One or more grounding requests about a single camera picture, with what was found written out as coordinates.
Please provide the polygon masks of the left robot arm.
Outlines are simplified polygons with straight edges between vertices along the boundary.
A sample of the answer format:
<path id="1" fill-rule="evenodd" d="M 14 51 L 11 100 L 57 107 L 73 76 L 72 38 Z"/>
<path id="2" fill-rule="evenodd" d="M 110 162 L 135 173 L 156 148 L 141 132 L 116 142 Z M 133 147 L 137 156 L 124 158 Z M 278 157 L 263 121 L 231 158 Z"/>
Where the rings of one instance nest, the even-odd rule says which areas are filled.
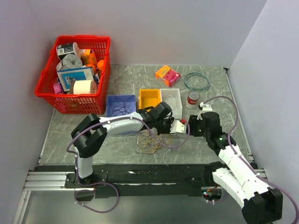
<path id="1" fill-rule="evenodd" d="M 89 114 L 71 133 L 75 148 L 76 183 L 83 188 L 91 185 L 93 156 L 107 137 L 152 128 L 157 130 L 158 135 L 169 134 L 174 120 L 172 109 L 165 102 L 117 117 Z"/>

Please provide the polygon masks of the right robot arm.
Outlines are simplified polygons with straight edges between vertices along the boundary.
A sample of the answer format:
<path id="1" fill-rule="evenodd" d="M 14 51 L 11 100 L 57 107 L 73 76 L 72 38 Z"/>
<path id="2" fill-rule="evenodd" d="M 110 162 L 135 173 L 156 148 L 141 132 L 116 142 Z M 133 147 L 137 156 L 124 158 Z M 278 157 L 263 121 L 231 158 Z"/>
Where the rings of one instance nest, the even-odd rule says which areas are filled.
<path id="1" fill-rule="evenodd" d="M 234 139 L 223 132 L 219 115 L 215 112 L 191 115 L 188 123 L 190 134 L 204 137 L 207 145 L 221 159 L 206 165 L 205 183 L 223 187 L 239 204 L 248 224 L 270 224 L 281 219 L 282 193 L 260 180 L 252 171 Z"/>

